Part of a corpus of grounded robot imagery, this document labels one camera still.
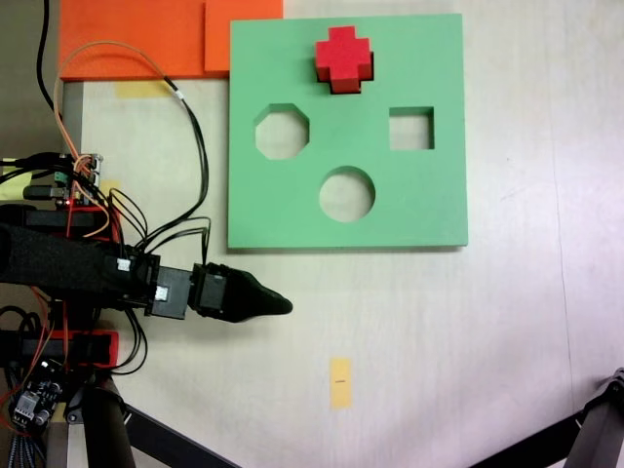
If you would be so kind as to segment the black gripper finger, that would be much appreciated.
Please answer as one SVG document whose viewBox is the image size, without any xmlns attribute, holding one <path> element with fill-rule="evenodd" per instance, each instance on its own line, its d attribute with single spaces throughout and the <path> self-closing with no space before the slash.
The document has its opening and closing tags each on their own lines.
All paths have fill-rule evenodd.
<svg viewBox="0 0 624 468">
<path fill-rule="evenodd" d="M 287 315 L 293 311 L 293 304 L 285 298 L 265 298 L 245 300 L 234 306 L 233 323 L 243 323 L 264 316 Z"/>
<path fill-rule="evenodd" d="M 247 306 L 292 306 L 292 302 L 283 295 L 263 286 L 251 273 L 235 270 L 232 273 L 234 280 L 235 298 Z"/>
</svg>

